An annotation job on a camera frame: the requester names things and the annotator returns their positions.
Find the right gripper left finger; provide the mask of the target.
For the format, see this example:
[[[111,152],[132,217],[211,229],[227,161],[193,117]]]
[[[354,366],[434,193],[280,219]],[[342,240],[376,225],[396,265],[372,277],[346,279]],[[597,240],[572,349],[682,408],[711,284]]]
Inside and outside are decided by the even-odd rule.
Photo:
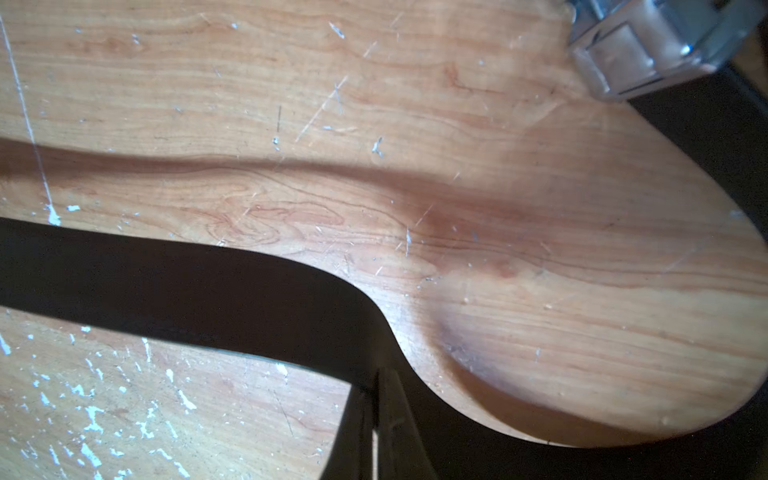
[[[373,478],[373,420],[371,395],[352,386],[321,480]]]

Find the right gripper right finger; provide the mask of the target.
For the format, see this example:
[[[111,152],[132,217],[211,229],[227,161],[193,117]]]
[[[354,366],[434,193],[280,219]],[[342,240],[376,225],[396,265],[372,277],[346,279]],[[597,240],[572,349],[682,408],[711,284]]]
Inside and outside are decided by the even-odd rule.
[[[397,372],[378,372],[379,479],[436,479]]]

